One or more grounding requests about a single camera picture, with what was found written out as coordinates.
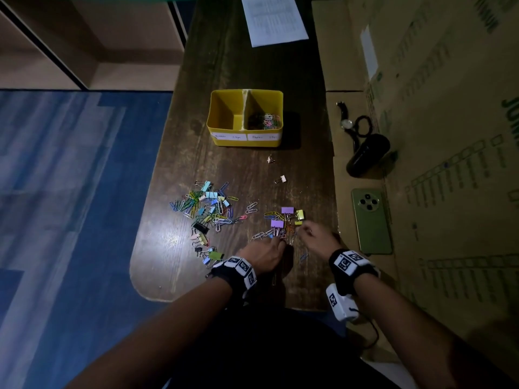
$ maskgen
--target blue carpet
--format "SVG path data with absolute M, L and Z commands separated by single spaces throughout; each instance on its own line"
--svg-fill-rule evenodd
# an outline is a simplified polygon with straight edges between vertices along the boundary
M 170 102 L 0 92 L 0 386 L 63 387 L 162 307 L 128 268 Z

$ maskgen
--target smartphone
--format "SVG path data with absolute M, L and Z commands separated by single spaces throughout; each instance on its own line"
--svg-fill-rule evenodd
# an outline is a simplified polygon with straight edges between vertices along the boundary
M 360 251 L 364 254 L 391 254 L 393 247 L 382 191 L 356 188 L 352 190 L 351 197 L 354 203 Z

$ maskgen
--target human hand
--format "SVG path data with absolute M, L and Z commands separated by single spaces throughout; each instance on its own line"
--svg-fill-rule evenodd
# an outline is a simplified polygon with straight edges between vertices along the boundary
M 254 268 L 256 275 L 268 273 L 277 266 L 283 257 L 286 243 L 279 237 L 253 240 L 239 250 L 236 255 L 246 259 Z
M 334 251 L 342 248 L 332 231 L 316 222 L 303 221 L 297 229 L 297 236 L 301 238 L 311 252 L 326 261 Z

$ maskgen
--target dark wooden tabletop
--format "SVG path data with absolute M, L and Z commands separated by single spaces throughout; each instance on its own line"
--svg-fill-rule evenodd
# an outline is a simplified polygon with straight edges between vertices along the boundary
M 142 296 L 172 301 L 204 281 L 208 270 L 191 247 L 191 220 L 169 206 L 198 188 L 195 180 L 210 180 L 217 188 L 229 182 L 225 192 L 240 199 L 235 215 L 249 201 L 258 202 L 258 212 L 243 223 L 209 231 L 211 245 L 227 257 L 267 231 L 263 213 L 281 206 L 303 209 L 306 218 L 337 229 L 333 147 L 311 1 L 296 2 L 309 40 L 252 48 L 241 0 L 198 0 L 130 263 Z M 281 147 L 217 147 L 205 126 L 210 94 L 217 89 L 282 91 Z M 270 154 L 275 164 L 267 163 Z M 275 184 L 281 175 L 287 182 Z M 295 238 L 274 278 L 264 279 L 259 289 L 265 299 L 287 307 L 325 310 L 333 277 L 312 254 L 299 264 L 304 251 Z

